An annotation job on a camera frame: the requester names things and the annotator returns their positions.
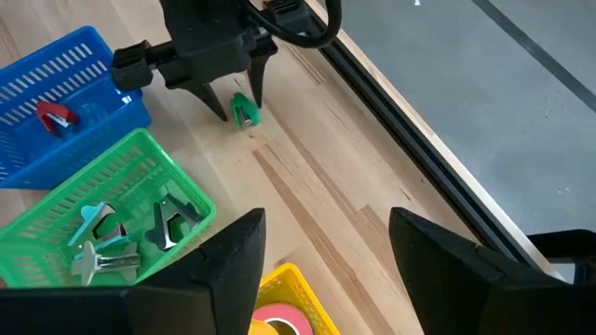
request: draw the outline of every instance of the green object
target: green object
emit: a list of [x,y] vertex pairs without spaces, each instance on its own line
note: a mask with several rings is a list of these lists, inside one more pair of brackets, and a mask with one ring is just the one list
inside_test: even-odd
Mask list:
[[[180,242],[162,251],[145,241],[155,226],[153,204],[166,194],[190,202],[204,218],[192,231],[181,227]],[[9,288],[79,287],[80,275],[71,275],[75,255],[66,244],[82,224],[81,207],[109,203],[126,226],[129,239],[139,243],[141,267],[134,283],[118,273],[97,274],[91,286],[136,284],[167,266],[189,248],[213,221],[216,209],[154,138],[137,129],[108,149],[34,207],[0,229],[0,277]],[[124,246],[107,248],[103,256],[122,254]]]
[[236,93],[230,101],[236,126],[254,127],[261,123],[259,107],[242,93]]

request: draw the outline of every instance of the wooden table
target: wooden table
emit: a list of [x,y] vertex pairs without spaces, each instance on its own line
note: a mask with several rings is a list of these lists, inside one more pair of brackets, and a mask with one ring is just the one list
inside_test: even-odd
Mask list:
[[[0,66],[82,25],[112,49],[169,40],[156,0],[0,0]],[[149,129],[216,203],[209,235],[263,207],[266,273],[297,264],[344,334],[420,334],[390,250],[389,210],[405,207],[475,238],[317,51],[279,44],[260,126],[238,131],[158,75],[143,90]],[[222,101],[251,93],[245,74],[213,87]],[[0,226],[44,194],[0,192]]]

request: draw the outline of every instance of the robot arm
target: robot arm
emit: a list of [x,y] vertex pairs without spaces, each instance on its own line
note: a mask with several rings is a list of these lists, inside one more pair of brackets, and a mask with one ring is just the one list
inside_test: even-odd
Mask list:
[[114,54],[112,77],[122,90],[151,84],[158,70],[168,89],[182,88],[207,104],[223,121],[224,108],[210,82],[248,70],[259,107],[264,68],[278,52],[272,36],[298,47],[324,47],[340,29],[340,0],[327,0],[328,30],[302,36],[311,23],[304,0],[271,0],[259,10],[249,0],[161,0],[171,41],[152,47],[147,41]]

